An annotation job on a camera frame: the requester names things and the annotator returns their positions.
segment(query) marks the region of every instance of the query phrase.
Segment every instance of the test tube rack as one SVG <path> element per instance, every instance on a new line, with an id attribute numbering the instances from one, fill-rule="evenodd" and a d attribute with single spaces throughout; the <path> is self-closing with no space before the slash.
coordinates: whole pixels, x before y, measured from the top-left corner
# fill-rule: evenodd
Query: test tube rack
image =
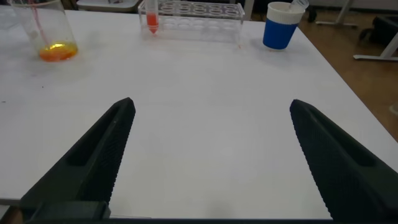
<path id="1" fill-rule="evenodd" d="M 147 25 L 146 1 L 138 7 L 145 39 L 186 39 L 239 43 L 244 10 L 238 4 L 158 0 L 159 29 Z"/>

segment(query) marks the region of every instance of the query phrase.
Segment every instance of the red straw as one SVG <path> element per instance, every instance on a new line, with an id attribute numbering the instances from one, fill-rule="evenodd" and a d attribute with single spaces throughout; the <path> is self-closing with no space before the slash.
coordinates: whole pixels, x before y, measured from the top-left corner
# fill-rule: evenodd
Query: red straw
<path id="1" fill-rule="evenodd" d="M 28 2 L 29 2 L 29 4 L 32 5 L 33 16 L 34 16 L 34 18 L 35 18 L 35 21 L 36 21 L 36 24 L 37 24 L 37 28 L 39 28 L 40 35 L 41 35 L 42 38 L 43 38 L 44 44 L 45 44 L 46 46 L 50 46 L 49 42 L 47 41 L 47 38 L 45 38 L 42 25 L 40 24 L 40 21 L 39 21 L 39 14 L 37 13 L 37 9 L 36 9 L 36 7 L 34 6 L 34 0 L 28 0 Z"/>

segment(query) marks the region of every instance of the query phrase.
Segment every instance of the blue paper cup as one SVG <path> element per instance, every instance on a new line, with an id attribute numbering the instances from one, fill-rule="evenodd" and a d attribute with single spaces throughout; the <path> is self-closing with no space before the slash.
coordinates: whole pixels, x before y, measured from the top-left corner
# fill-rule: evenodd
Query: blue paper cup
<path id="1" fill-rule="evenodd" d="M 262 43 L 272 49 L 285 49 L 303 16 L 305 9 L 292 7 L 287 2 L 268 4 L 266 29 Z"/>

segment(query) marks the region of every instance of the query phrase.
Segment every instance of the table surface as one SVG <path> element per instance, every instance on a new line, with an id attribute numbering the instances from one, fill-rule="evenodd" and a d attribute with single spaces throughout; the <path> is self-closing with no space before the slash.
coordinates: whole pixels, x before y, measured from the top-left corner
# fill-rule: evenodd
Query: table surface
<path id="1" fill-rule="evenodd" d="M 45 63 L 21 26 L 0 30 L 0 198 L 21 198 L 115 102 L 136 106 L 113 215 L 330 218 L 295 136 L 316 106 L 398 170 L 397 143 L 296 30 L 288 48 L 142 40 L 132 14 L 67 11 L 80 53 Z"/>

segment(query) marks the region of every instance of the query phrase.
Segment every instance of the floor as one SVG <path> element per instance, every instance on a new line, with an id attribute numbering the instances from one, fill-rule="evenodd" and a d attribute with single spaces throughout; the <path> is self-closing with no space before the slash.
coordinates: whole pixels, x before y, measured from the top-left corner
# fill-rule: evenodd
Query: floor
<path id="1" fill-rule="evenodd" d="M 317 11 L 318 21 L 333 21 L 338 12 Z M 398 63 L 357 61 L 354 54 L 380 55 L 384 46 L 359 41 L 358 35 L 365 28 L 371 28 L 375 14 L 350 12 L 346 22 L 359 25 L 349 27 L 318 26 L 308 23 L 304 15 L 299 27 L 312 44 L 328 60 L 343 80 L 358 95 L 380 123 L 398 141 L 398 116 L 389 107 L 398 101 Z M 253 15 L 252 20 L 264 18 Z"/>

